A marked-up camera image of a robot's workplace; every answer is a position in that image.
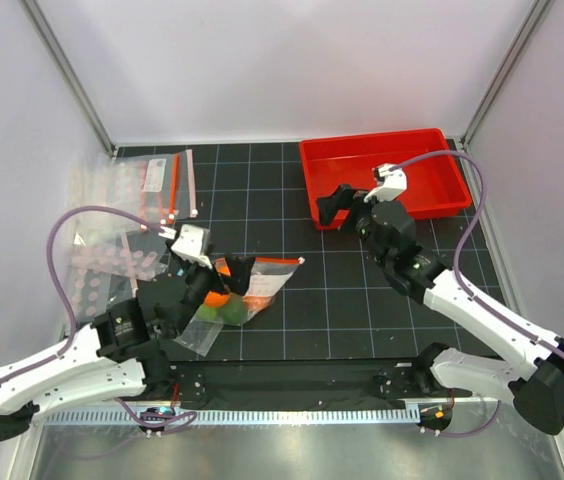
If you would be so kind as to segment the orange fruit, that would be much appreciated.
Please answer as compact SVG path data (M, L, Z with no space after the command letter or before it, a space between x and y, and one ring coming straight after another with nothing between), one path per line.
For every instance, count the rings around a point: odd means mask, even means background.
M211 291L206 295L204 299L204 305L209 308L219 309L226 305L229 300L229 294Z

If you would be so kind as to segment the orange zipper clear bag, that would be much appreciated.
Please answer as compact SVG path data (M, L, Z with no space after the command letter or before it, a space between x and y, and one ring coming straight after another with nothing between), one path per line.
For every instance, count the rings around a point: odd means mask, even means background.
M256 258L251 272L250 286L246 294L244 296L235 293L229 294L230 298L241 297L247 306L248 320L245 323L274 303L276 295L304 262L303 257L291 259Z

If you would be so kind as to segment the dark green lime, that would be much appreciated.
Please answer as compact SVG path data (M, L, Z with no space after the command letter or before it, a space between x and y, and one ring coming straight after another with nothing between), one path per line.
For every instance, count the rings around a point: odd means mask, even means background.
M218 310L218 318L224 325L241 326L248 320L248 308L241 297L231 297Z

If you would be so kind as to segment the light green lime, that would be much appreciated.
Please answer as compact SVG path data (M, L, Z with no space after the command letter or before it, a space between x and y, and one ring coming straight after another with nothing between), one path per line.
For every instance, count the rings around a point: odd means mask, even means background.
M201 305L196 312L196 317L205 322L216 322L217 315L218 309L207 305Z

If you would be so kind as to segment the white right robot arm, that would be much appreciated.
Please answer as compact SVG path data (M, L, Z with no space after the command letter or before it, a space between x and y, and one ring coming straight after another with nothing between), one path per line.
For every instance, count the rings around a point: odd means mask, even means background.
M344 184L318 198L319 223L327 226L345 212L340 231L360 238L397 293L452 320L497 355L470 355L434 342L412 363L415 389L425 396L442 389L483 394L513 406L540 432L559 434L564 429L564 337L515 314L423 246L399 201L366 195Z

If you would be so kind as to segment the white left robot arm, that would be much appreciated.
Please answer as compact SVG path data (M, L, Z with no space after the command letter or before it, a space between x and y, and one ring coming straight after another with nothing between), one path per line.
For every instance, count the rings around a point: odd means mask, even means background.
M169 396L176 377L162 341L184 332L209 293L245 294L255 262L228 255L141 281L66 340L0 367L0 442L74 405Z

